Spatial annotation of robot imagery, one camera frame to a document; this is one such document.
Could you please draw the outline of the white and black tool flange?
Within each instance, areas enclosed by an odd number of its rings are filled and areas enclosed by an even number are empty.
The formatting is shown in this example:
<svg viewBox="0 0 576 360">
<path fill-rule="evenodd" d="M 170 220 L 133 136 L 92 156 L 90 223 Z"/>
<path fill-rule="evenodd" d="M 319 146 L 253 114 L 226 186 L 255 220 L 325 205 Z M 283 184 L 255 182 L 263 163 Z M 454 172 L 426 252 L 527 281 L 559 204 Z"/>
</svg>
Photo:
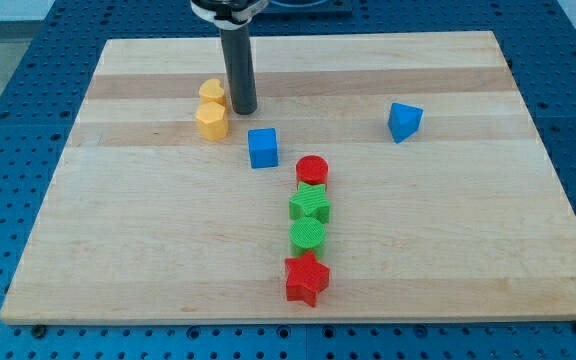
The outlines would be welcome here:
<svg viewBox="0 0 576 360">
<path fill-rule="evenodd" d="M 214 25 L 246 25 L 269 4 L 268 0 L 191 0 L 191 10 Z"/>
</svg>

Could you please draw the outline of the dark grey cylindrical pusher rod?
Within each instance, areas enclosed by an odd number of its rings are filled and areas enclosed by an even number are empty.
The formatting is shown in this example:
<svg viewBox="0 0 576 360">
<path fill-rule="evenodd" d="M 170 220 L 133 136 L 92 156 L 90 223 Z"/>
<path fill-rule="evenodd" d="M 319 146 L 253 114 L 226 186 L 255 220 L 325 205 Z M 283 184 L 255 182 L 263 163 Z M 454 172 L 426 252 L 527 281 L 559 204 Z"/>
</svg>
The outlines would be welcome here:
<svg viewBox="0 0 576 360">
<path fill-rule="evenodd" d="M 257 94 L 249 26 L 220 31 L 221 45 L 235 113 L 250 115 L 257 110 Z"/>
</svg>

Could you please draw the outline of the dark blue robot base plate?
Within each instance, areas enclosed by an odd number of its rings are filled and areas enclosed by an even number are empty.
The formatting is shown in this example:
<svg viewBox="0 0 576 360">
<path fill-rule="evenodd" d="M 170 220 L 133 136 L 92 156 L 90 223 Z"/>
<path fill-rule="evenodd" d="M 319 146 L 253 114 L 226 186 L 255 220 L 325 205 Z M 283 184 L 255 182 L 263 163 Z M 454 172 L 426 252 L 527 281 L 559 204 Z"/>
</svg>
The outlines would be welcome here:
<svg viewBox="0 0 576 360">
<path fill-rule="evenodd" d="M 262 15 L 349 14 L 352 11 L 352 0 L 270 0 Z"/>
</svg>

